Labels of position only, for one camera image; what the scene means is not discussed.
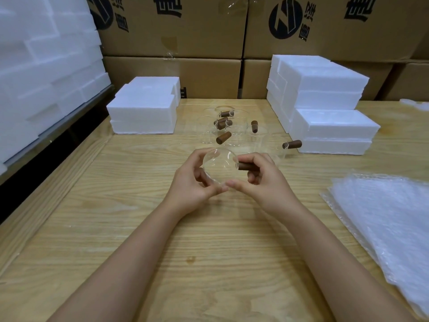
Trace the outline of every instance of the forearm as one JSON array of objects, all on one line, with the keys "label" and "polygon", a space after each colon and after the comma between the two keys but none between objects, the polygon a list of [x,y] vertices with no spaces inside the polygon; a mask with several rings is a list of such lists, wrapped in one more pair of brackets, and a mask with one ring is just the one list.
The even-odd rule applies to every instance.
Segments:
[{"label": "forearm", "polygon": [[279,217],[295,238],[338,321],[414,321],[307,208],[297,205],[293,215]]},{"label": "forearm", "polygon": [[131,321],[178,221],[159,205],[48,321]]}]

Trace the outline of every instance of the stack of styrofoam boxes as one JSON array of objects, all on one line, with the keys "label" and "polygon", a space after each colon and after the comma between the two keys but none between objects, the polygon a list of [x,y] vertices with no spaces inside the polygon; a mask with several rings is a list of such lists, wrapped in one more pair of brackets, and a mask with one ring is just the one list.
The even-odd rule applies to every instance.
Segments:
[{"label": "stack of styrofoam boxes", "polygon": [[267,100],[298,151],[362,155],[380,128],[355,110],[367,83],[323,57],[273,55]]},{"label": "stack of styrofoam boxes", "polygon": [[86,0],[0,0],[0,163],[110,85]]},{"label": "stack of styrofoam boxes", "polygon": [[176,125],[178,77],[135,77],[107,105],[117,134],[167,134]]}]

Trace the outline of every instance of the tabletop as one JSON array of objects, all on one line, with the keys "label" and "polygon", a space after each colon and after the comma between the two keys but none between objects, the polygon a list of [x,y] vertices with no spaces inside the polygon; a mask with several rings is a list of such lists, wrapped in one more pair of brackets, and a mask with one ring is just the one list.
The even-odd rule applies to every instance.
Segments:
[{"label": "tabletop", "polygon": [[[266,100],[182,100],[171,135],[115,135],[106,119],[0,226],[2,321],[45,321],[160,203],[175,170],[204,145],[207,107],[244,108],[290,140]],[[300,154],[279,168],[297,197],[406,307],[319,193],[352,169],[429,181],[429,113],[360,102],[381,125],[363,156]],[[258,205],[227,192],[186,216],[158,262],[135,321],[331,321],[293,238]]]}]

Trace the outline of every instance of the hand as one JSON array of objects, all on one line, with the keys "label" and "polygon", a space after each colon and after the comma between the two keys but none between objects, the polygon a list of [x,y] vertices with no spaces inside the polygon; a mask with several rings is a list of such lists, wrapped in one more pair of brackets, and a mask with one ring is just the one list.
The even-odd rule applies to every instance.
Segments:
[{"label": "hand", "polygon": [[302,205],[268,154],[254,152],[237,157],[240,162],[254,163],[260,172],[249,171],[247,182],[234,179],[227,181],[227,186],[249,195],[262,210],[276,217]]},{"label": "hand", "polygon": [[228,191],[227,186],[214,183],[200,167],[204,155],[212,148],[196,149],[174,174],[163,203],[182,217],[196,210],[214,195]]}]

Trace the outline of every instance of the person's right hand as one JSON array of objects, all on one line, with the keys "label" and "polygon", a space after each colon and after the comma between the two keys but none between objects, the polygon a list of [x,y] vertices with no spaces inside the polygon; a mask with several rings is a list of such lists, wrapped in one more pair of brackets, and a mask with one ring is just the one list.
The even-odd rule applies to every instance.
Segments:
[{"label": "person's right hand", "polygon": [[260,172],[249,171],[247,181],[233,179],[226,182],[227,186],[249,195],[262,210],[275,217],[282,213],[289,215],[302,206],[268,154],[254,152],[237,157],[240,162],[254,163]]}]

